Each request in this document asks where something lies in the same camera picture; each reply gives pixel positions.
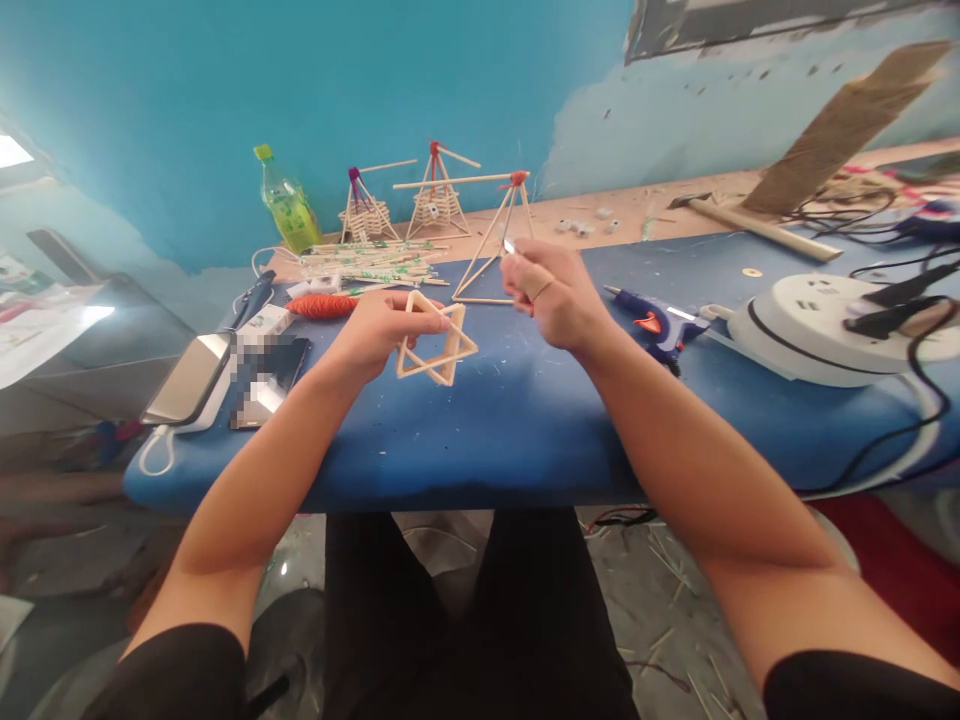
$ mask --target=hammer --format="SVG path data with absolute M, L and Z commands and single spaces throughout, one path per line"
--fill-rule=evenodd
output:
M 725 225 L 732 225 L 733 227 L 743 228 L 757 235 L 762 235 L 769 240 L 773 240 L 775 243 L 779 243 L 791 250 L 796 250 L 820 262 L 830 262 L 843 255 L 843 250 L 818 243 L 816 240 L 810 240 L 802 235 L 797 235 L 776 225 L 766 223 L 763 220 L 757 220 L 749 215 L 738 213 L 735 210 L 722 208 L 719 205 L 707 202 L 709 197 L 710 193 L 703 193 L 702 195 L 681 195 L 670 203 L 667 209 L 673 210 L 679 207 L 691 207 L 701 215 L 706 215 Z

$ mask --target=forearm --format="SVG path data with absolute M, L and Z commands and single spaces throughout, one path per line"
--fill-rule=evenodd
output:
M 362 380 L 321 359 L 210 488 L 176 566 L 211 574 L 265 565 L 362 387 Z
M 789 567 L 840 562 L 759 453 L 620 328 L 602 332 L 577 359 L 644 491 L 699 560 Z

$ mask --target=person's right hand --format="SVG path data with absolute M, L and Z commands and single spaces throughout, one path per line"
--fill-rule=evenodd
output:
M 618 328 L 577 253 L 538 240 L 515 246 L 500 262 L 503 289 L 518 311 L 537 321 L 548 343 L 577 353 Z

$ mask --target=painted wall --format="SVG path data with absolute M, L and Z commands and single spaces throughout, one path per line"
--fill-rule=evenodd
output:
M 0 198 L 0 245 L 47 224 L 198 330 L 277 239 L 252 147 L 270 143 L 338 227 L 346 169 L 426 159 L 441 140 L 542 197 L 775 160 L 847 80 L 890 50 L 960 38 L 956 9 L 746 40 L 624 67 L 632 0 L 7 0 L 0 109 L 60 184 Z M 880 139 L 960 133 L 960 64 Z M 472 174 L 468 168 L 452 172 Z M 422 165 L 371 175 L 405 219 Z M 467 209 L 496 202 L 466 188 Z

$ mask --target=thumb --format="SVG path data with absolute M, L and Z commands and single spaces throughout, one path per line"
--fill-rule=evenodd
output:
M 450 329 L 450 318 L 435 312 L 397 312 L 393 330 L 399 338 L 407 335 L 439 335 Z
M 532 263 L 522 255 L 508 255 L 501 261 L 500 268 L 504 283 L 522 290 L 530 302 L 536 300 L 540 293 L 556 282 L 553 273 L 543 265 Z

